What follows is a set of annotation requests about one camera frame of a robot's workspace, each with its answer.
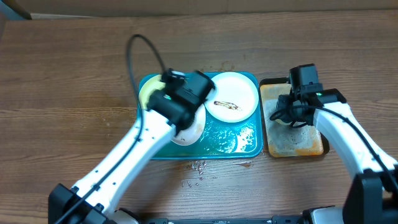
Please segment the white front plate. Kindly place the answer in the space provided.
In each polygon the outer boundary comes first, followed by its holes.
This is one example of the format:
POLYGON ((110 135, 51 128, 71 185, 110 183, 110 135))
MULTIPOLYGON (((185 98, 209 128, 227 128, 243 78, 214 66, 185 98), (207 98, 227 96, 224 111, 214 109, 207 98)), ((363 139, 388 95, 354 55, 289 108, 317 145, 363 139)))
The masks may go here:
POLYGON ((199 140, 202 135, 206 124, 206 109, 205 105, 201 105, 195 113, 195 119, 192 125, 180 131, 175 137, 172 138, 172 142, 180 146, 189 146, 199 140))

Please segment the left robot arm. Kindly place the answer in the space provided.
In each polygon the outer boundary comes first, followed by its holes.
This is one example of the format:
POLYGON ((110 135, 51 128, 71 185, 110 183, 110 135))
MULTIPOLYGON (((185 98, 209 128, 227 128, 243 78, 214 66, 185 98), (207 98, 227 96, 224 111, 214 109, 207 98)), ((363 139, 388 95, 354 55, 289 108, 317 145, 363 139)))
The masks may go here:
POLYGON ((49 195, 49 223, 111 223, 125 191, 149 160, 179 132, 188 129, 195 113, 216 87, 195 71, 189 77, 164 72, 165 86, 154 90, 146 109, 111 152, 68 189, 58 184, 49 195))

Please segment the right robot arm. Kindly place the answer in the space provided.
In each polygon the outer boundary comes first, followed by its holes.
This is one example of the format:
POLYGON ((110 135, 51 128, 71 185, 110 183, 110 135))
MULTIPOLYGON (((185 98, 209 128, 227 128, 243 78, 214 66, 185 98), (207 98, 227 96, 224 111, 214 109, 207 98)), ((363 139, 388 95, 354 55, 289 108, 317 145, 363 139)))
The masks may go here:
POLYGON ((337 89, 323 88, 314 64, 290 69, 289 83, 270 119, 291 128, 314 126, 353 179, 342 207, 305 210, 299 223, 397 223, 397 160, 361 127, 337 89))

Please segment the yellow green sponge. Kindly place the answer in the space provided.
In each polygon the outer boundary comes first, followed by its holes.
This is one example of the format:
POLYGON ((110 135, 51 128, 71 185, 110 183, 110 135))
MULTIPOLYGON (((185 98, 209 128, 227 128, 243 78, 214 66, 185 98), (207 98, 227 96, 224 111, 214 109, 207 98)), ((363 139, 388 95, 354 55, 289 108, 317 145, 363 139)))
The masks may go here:
POLYGON ((289 126, 292 123, 291 120, 285 120, 285 119, 282 119, 282 118, 275 119, 275 122, 279 123, 281 125, 284 125, 284 126, 289 126))

